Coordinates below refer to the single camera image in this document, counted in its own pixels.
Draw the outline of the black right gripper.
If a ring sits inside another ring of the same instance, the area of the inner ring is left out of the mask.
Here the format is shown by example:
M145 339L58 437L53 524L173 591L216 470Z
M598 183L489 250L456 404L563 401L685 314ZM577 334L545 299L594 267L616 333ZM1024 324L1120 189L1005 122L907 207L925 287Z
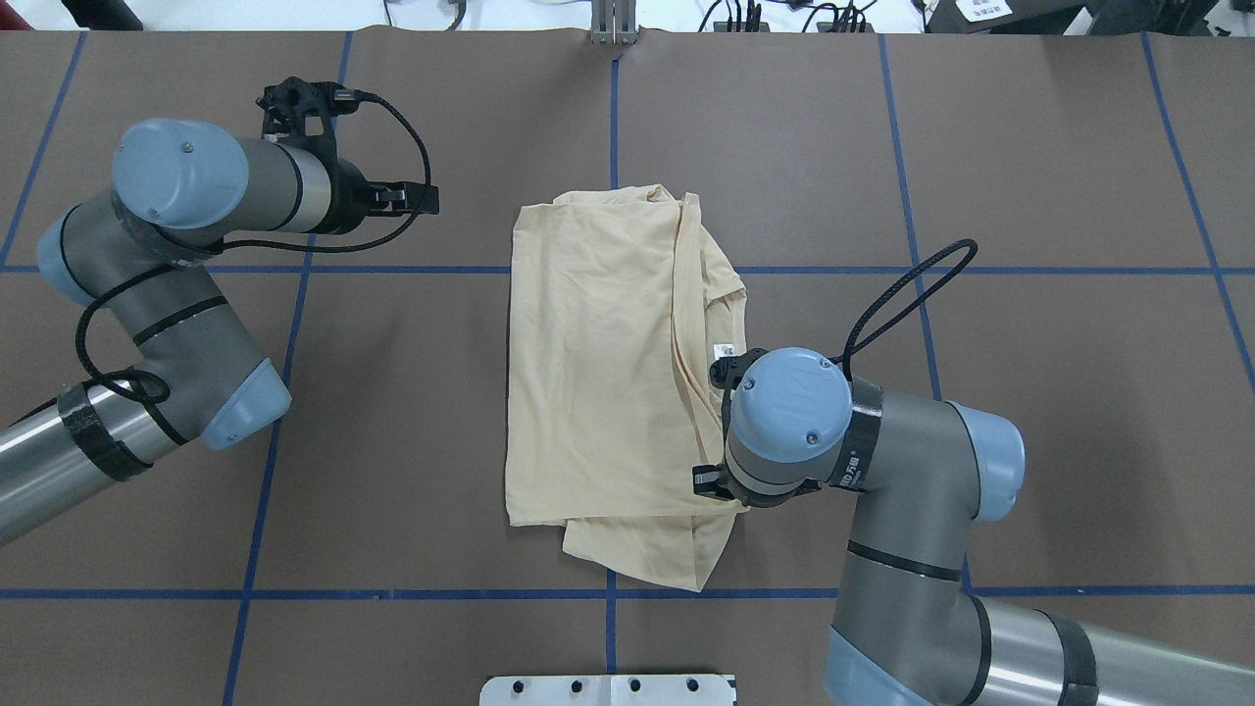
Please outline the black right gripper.
M745 508L776 508L802 493L820 492L822 461L719 461L693 468L693 492Z

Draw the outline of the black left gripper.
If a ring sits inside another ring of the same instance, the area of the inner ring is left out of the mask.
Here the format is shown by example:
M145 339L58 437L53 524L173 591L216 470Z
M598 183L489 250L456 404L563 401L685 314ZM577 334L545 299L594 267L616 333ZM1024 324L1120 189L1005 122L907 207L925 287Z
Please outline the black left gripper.
M439 189L433 184L370 181L350 162L336 162L333 169L333 198L328 206L330 234L346 234L366 218L439 213Z

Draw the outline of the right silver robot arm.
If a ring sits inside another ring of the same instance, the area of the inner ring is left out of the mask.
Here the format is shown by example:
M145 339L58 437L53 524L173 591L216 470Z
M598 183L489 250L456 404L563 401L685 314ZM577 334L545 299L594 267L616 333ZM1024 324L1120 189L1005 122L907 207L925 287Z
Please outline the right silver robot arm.
M776 508L857 497L828 630L835 705L1250 705L1252 670L981 599L970 528L1017 505L1027 451L1005 419L884 390L811 349L718 357L723 446L698 495Z

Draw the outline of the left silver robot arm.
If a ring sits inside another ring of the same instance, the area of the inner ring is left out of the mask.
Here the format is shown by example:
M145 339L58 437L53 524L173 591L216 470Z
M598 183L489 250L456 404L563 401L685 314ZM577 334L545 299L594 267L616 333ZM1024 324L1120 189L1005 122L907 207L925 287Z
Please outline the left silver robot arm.
M206 270L231 250L318 253L274 233L345 234L438 214L418 181L371 181L333 132L233 135L152 118L125 130L110 183L36 245L36 271L80 305L84 377L3 430L3 540L13 542L190 441L221 451L286 415L291 394Z

